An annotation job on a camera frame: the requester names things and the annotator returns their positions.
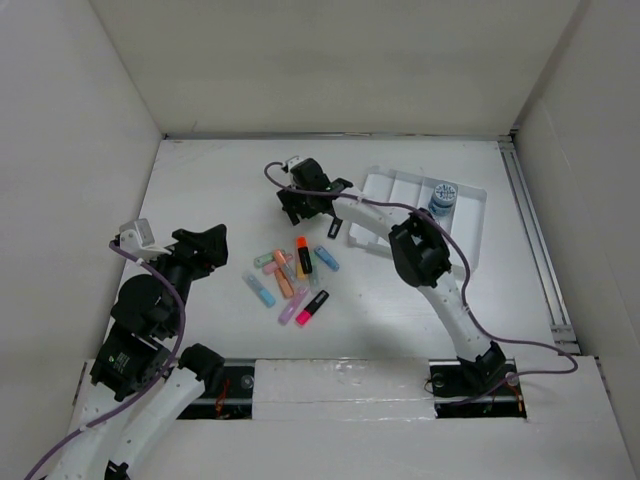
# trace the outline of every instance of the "white wall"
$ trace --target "white wall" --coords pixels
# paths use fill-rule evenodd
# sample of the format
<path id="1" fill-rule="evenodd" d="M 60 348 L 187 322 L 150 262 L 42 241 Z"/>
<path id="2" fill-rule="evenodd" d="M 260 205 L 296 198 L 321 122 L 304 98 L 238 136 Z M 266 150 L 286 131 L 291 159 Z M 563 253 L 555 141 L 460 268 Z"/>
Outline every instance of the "white wall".
<path id="1" fill-rule="evenodd" d="M 585 2 L 517 136 L 578 340 L 640 472 L 640 3 Z"/>
<path id="2" fill-rule="evenodd" d="M 95 354 L 160 134 L 87 0 L 0 1 L 0 358 Z"/>
<path id="3" fill-rule="evenodd" d="M 91 0 L 163 132 L 506 134 L 578 0 Z"/>

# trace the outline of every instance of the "tabletop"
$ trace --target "tabletop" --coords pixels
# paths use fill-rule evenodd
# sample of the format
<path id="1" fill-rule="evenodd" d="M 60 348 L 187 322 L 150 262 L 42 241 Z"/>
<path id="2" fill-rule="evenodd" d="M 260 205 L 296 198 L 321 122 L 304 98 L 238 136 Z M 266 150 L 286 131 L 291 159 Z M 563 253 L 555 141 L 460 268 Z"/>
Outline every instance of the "tabletop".
<path id="1" fill-rule="evenodd" d="M 482 188 L 487 192 L 479 265 L 468 291 L 482 324 L 503 337 L 552 342 L 550 314 L 497 142 L 447 138 L 305 140 L 164 140 L 140 217 L 160 245 L 171 232 L 228 227 L 229 260 L 194 282 L 187 302 L 183 346 L 200 342 L 227 358 L 453 358 L 451 340 L 422 295 L 398 277 L 392 260 L 348 245 L 345 222 L 327 238 L 328 216 L 293 227 L 277 188 L 263 173 L 268 162 L 313 157 L 330 179 L 362 187 L 374 165 Z M 274 169 L 274 175 L 287 176 Z M 267 309 L 241 279 L 253 259 L 275 248 L 292 250 L 296 237 L 323 245 L 340 263 L 322 270 L 329 300 L 299 328 L 278 324 L 284 308 L 273 276 L 258 278 L 277 298 Z M 125 267 L 122 281 L 139 273 Z M 505 345 L 507 355 L 526 354 Z"/>

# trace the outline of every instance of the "cable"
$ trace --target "cable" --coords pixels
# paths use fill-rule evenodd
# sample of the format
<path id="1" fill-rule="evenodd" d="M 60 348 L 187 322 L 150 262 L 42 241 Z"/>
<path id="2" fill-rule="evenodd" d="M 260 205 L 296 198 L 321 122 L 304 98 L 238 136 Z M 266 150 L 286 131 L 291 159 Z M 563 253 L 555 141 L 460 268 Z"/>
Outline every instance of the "cable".
<path id="1" fill-rule="evenodd" d="M 184 302 L 182 301 L 182 297 L 180 297 L 180 294 L 175 289 L 175 287 L 173 285 L 171 285 L 169 280 L 167 280 L 160 272 L 158 272 L 151 265 L 149 265 L 148 263 L 142 262 L 139 258 L 131 255 L 128 252 L 125 252 L 120 247 L 118 247 L 115 244 L 115 242 L 113 242 L 113 241 L 111 243 L 109 243 L 109 248 L 111 250 L 113 250 L 114 252 L 116 252 L 118 255 L 126 258 L 127 260 L 131 260 L 132 262 L 138 263 L 142 268 L 144 268 L 152 276 L 154 276 L 156 279 L 158 279 L 160 281 L 160 283 L 162 283 L 162 285 L 164 285 L 164 287 L 169 291 L 171 296 L 174 298 L 174 300 L 176 301 L 176 304 L 178 305 L 178 312 L 179 312 L 179 317 L 180 317 L 179 318 L 178 332 L 177 332 L 177 337 L 176 337 L 175 344 L 173 345 L 173 348 L 171 349 L 171 353 L 169 354 L 169 357 L 167 358 L 167 360 L 162 365 L 162 368 L 160 368 L 160 370 L 158 370 L 158 372 L 154 375 L 154 377 L 151 379 L 151 381 L 147 384 L 146 387 L 144 387 L 135 396 L 131 397 L 129 400 L 127 400 L 126 402 L 122 403 L 118 407 L 114 408 L 110 412 L 107 412 L 104 415 L 99 416 L 95 420 L 90 421 L 86 425 L 78 428 L 77 430 L 74 430 L 69 435 L 67 435 L 62 440 L 60 440 L 58 443 L 56 443 L 47 453 L 45 453 L 42 456 L 42 458 L 38 461 L 38 463 L 36 463 L 34 465 L 34 467 L 29 471 L 27 476 L 24 478 L 24 480 L 31 480 L 33 478 L 33 476 L 38 472 L 38 470 L 40 470 L 40 468 L 42 468 L 42 466 L 45 463 L 47 463 L 47 461 L 52 456 L 54 456 L 61 448 L 63 448 L 71 440 L 73 440 L 78 435 L 80 435 L 86 428 L 93 428 L 93 427 L 95 427 L 97 425 L 100 425 L 101 423 L 106 422 L 107 420 L 110 420 L 111 418 L 113 418 L 116 415 L 118 415 L 120 412 L 126 410 L 131 405 L 136 403 L 142 397 L 144 397 L 146 395 L 146 393 L 149 390 L 151 390 L 153 388 L 153 386 L 156 383 L 158 383 L 158 381 L 160 381 L 162 376 L 167 372 L 167 370 L 169 370 L 169 367 L 171 366 L 171 364 L 174 362 L 174 360 L 178 356 L 178 351 L 180 349 L 180 344 L 182 343 L 182 339 L 184 337 L 184 328 L 185 328 L 185 323 L 186 323 L 185 306 L 184 306 Z"/>
<path id="2" fill-rule="evenodd" d="M 412 205 L 407 205 L 406 203 L 379 202 L 377 200 L 371 200 L 371 199 L 366 198 L 366 197 L 358 197 L 358 196 L 350 194 L 350 193 L 314 192 L 312 190 L 301 190 L 299 188 L 289 187 L 289 186 L 281 184 L 280 182 L 278 182 L 276 179 L 274 179 L 269 174 L 269 169 L 271 167 L 275 167 L 275 166 L 282 167 L 283 163 L 282 162 L 270 162 L 267 165 L 265 165 L 264 170 L 263 170 L 264 176 L 267 177 L 267 179 L 271 183 L 273 183 L 275 186 L 277 186 L 277 187 L 279 187 L 279 188 L 281 188 L 283 190 L 286 190 L 288 192 L 298 193 L 300 195 L 312 195 L 312 196 L 316 196 L 316 197 L 333 197 L 333 198 L 342 197 L 342 198 L 349 198 L 351 200 L 358 200 L 358 201 L 361 201 L 362 203 L 366 203 L 368 205 L 374 205 L 376 207 L 403 208 L 405 210 L 409 210 L 410 212 L 416 214 L 422 220 L 426 221 L 433 228 L 435 228 L 445 238 L 447 243 L 449 245 L 451 245 L 451 247 L 453 247 L 453 249 L 457 252 L 458 256 L 462 260 L 462 264 L 464 266 L 464 281 L 462 282 L 462 288 L 460 289 L 460 296 L 462 297 L 462 305 L 467 310 L 467 313 L 469 314 L 469 318 L 471 319 L 471 321 L 473 322 L 475 327 L 484 336 L 486 336 L 490 340 L 493 340 L 493 341 L 498 342 L 498 343 L 508 343 L 508 344 L 512 344 L 512 345 L 529 345 L 529 346 L 532 346 L 532 347 L 546 348 L 548 350 L 551 350 L 551 351 L 557 353 L 558 355 L 561 355 L 561 356 L 567 358 L 572 363 L 571 368 L 568 368 L 566 370 L 526 370 L 524 372 L 513 373 L 509 377 L 505 377 L 502 380 L 500 380 L 498 383 L 496 383 L 493 387 L 488 389 L 486 392 L 484 392 L 484 393 L 482 393 L 480 395 L 476 395 L 475 397 L 466 398 L 466 399 L 461 400 L 459 402 L 452 402 L 449 405 L 459 406 L 459 405 L 465 405 L 467 403 L 475 402 L 476 400 L 479 400 L 481 398 L 486 397 L 487 395 L 490 395 L 495 390 L 500 388 L 500 386 L 504 385 L 505 383 L 507 383 L 507 381 L 513 379 L 514 377 L 515 378 L 520 378 L 520 377 L 523 377 L 525 375 L 534 375 L 534 374 L 536 374 L 536 375 L 552 375 L 552 374 L 553 375 L 563 375 L 563 374 L 570 374 L 570 373 L 573 373 L 576 370 L 578 370 L 578 362 L 576 362 L 576 360 L 571 356 L 571 354 L 565 352 L 564 350 L 562 350 L 562 349 L 560 349 L 560 348 L 558 348 L 558 347 L 556 347 L 554 345 L 547 345 L 546 343 L 536 342 L 534 340 L 514 340 L 514 339 L 509 339 L 509 338 L 498 337 L 496 335 L 493 335 L 493 334 L 489 333 L 480 324 L 480 322 L 478 321 L 478 319 L 476 318 L 474 313 L 471 311 L 471 307 L 469 306 L 469 302 L 467 301 L 467 287 L 469 286 L 469 281 L 471 280 L 471 267 L 469 266 L 469 261 L 467 260 L 467 257 L 465 256 L 465 254 L 462 252 L 462 249 L 458 246 L 458 244 L 455 242 L 455 240 L 451 237 L 451 235 L 449 235 L 449 233 L 446 230 L 444 230 L 433 218 L 431 218 L 425 212 L 419 210 L 418 208 L 416 208 L 416 207 L 414 207 Z"/>

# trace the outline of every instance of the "pile of markers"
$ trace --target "pile of markers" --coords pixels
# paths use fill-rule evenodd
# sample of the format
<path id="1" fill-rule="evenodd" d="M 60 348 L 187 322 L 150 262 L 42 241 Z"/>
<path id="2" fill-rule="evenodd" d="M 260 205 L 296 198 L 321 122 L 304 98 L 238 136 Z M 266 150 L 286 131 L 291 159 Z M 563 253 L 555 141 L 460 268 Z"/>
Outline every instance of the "pile of markers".
<path id="1" fill-rule="evenodd" d="M 277 249 L 257 257 L 254 259 L 253 265 L 257 269 L 262 269 L 262 273 L 265 275 L 274 275 L 282 296 L 290 299 L 287 306 L 278 316 L 278 321 L 282 325 L 286 325 L 293 318 L 293 315 L 302 305 L 309 292 L 315 294 L 313 300 L 296 316 L 296 323 L 302 327 L 329 298 L 329 293 L 321 287 L 316 258 L 324 262 L 334 272 L 339 270 L 340 265 L 322 246 L 314 248 L 312 254 L 304 237 L 298 237 L 296 246 L 295 255 L 286 253 L 282 249 Z M 290 262 L 294 260 L 294 256 L 296 260 L 295 272 L 290 265 Z M 265 288 L 256 275 L 247 270 L 242 274 L 242 278 L 267 308 L 271 308 L 276 304 L 271 292 Z"/>

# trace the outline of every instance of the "white tray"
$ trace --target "white tray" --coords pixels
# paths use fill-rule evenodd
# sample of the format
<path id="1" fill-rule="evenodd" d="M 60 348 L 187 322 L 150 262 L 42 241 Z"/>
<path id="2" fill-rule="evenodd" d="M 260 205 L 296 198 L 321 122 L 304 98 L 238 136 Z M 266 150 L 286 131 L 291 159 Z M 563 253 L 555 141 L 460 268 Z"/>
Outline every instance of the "white tray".
<path id="1" fill-rule="evenodd" d="M 418 208 L 427 208 L 433 189 L 443 181 L 457 185 L 458 198 L 453 212 L 440 219 L 440 225 L 460 245 L 473 271 L 477 268 L 480 257 L 480 240 L 482 239 L 484 210 L 487 203 L 485 190 L 449 180 L 421 177 L 393 169 L 385 170 L 376 166 L 367 170 L 362 191 L 373 200 L 402 202 Z M 402 217 L 398 218 L 399 223 L 406 219 L 408 213 L 401 215 Z M 352 224 L 349 229 L 349 244 L 391 256 L 391 248 L 387 239 L 378 237 L 356 224 Z M 460 274 L 464 271 L 462 261 L 453 249 L 450 250 L 454 273 Z"/>

